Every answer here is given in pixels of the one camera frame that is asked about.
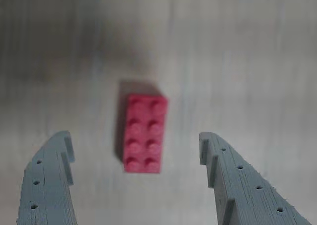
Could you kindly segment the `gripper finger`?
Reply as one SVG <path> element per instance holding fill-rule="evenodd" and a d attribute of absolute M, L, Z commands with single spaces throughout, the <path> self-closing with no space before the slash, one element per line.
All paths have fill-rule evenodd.
<path fill-rule="evenodd" d="M 75 225 L 70 195 L 75 161 L 69 131 L 54 134 L 35 153 L 24 170 L 18 225 Z"/>
<path fill-rule="evenodd" d="M 199 134 L 200 164 L 207 168 L 220 225 L 308 225 L 251 164 L 223 138 Z"/>

